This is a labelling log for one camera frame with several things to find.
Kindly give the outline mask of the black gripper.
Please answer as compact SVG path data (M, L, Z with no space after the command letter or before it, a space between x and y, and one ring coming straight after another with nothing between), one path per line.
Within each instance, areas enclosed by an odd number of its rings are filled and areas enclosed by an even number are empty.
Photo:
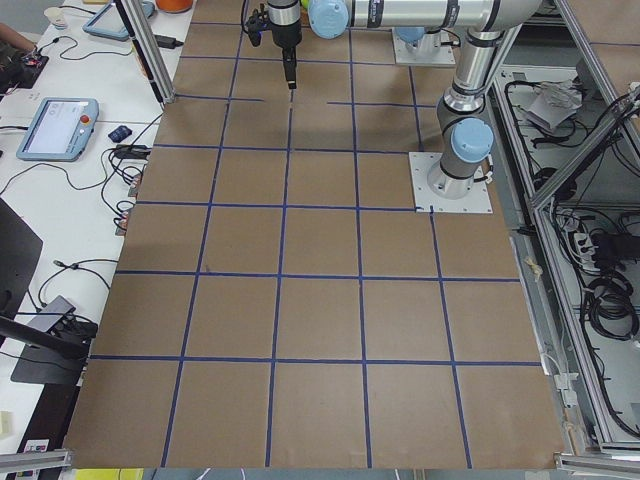
M302 25L300 21L293 24L277 25L271 24L273 42L282 50L282 64L285 80L289 84L289 90L297 88L296 79L296 47L302 41Z

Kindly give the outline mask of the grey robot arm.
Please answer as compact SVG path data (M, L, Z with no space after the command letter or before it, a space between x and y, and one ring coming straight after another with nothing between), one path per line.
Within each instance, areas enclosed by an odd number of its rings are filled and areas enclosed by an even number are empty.
M460 200L470 193L476 170L488 159L494 134L480 118L485 93L523 23L539 9L537 1L268 1L241 21L253 46L271 33L282 52L285 79L296 88L296 48L302 22L324 39L341 36L350 27L391 28L402 54L433 65L444 38L454 27L465 28L451 86L438 104L444 140L440 159L427 174L437 196Z
M405 43L418 45L424 38L434 40L436 43L441 42L442 29L429 29L427 27L404 26L395 27L396 35Z

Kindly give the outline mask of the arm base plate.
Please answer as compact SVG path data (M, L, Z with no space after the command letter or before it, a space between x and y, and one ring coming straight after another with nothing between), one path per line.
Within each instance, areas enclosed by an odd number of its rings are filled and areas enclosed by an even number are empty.
M425 66L436 68L453 68L455 58L453 45L448 32L442 30L441 42L424 38L418 45L412 45L402 41L392 30L395 63L403 66Z
M414 209L418 213L492 214L489 180L480 164L474 176L457 180L440 165L439 152L410 152Z

